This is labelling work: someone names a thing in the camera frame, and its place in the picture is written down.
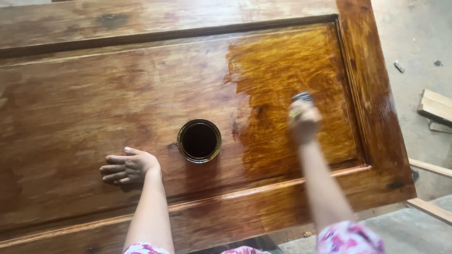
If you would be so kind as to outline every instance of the forearm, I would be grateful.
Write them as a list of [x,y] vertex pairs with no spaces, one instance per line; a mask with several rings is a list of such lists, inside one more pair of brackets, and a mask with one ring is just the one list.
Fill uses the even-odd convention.
[[137,242],[149,242],[174,254],[165,189],[159,176],[146,174],[124,249]]
[[330,176],[328,164],[317,141],[300,145],[298,156],[317,232],[340,221],[353,221],[353,210],[337,181]]

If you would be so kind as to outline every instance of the right hand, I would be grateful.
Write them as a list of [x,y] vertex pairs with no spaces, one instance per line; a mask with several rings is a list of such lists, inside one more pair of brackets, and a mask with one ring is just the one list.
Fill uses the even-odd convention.
[[319,132],[321,122],[322,116],[312,102],[298,100],[290,105],[288,126],[298,145],[314,141]]
[[113,183],[143,183],[146,175],[158,175],[161,179],[160,164],[157,158],[150,153],[133,149],[124,148],[127,156],[109,155],[107,161],[110,165],[100,168],[105,182]]

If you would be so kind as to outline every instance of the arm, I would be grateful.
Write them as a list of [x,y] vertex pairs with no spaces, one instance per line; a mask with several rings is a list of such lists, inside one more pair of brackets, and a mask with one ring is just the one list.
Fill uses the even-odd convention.
[[124,250],[138,242],[149,242],[174,254],[170,216],[163,188],[160,164],[157,159],[140,150],[126,147],[128,156],[107,156],[113,165],[102,166],[103,177],[116,184],[143,182],[143,191],[127,232]]
[[289,127],[298,145],[298,158],[306,179],[312,218],[318,233],[341,221],[354,221],[353,210],[330,169],[317,142],[321,116],[312,102],[291,105]]

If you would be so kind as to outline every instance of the left hand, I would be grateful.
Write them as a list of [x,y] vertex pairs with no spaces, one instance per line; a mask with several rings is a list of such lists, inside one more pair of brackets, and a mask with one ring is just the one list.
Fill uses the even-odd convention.
[[111,165],[100,168],[104,181],[113,183],[143,183],[147,174],[158,175],[161,179],[160,164],[157,158],[148,152],[130,147],[124,148],[127,156],[109,155],[107,161]]

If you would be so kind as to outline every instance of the wood scrap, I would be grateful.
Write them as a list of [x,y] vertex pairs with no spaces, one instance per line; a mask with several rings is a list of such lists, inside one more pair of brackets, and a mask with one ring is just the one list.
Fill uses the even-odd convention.
[[452,226],[452,212],[439,208],[420,198],[409,199],[405,203]]
[[438,122],[431,122],[429,128],[431,131],[434,132],[444,132],[452,134],[452,128],[445,126],[444,124],[440,124]]
[[413,167],[416,167],[416,168],[419,168],[419,169],[423,169],[423,170],[426,170],[426,171],[429,171],[429,172],[432,172],[432,173],[435,173],[435,174],[438,174],[438,175],[442,175],[442,176],[445,176],[445,177],[448,177],[448,178],[452,179],[452,169],[446,169],[446,168],[443,168],[443,167],[440,167],[440,166],[436,166],[436,165],[433,165],[433,164],[425,163],[425,162],[422,162],[420,160],[414,160],[414,159],[411,159],[411,158],[408,158],[408,161],[410,162],[410,166],[413,166]]
[[452,127],[452,99],[446,96],[425,89],[418,106],[418,113]]

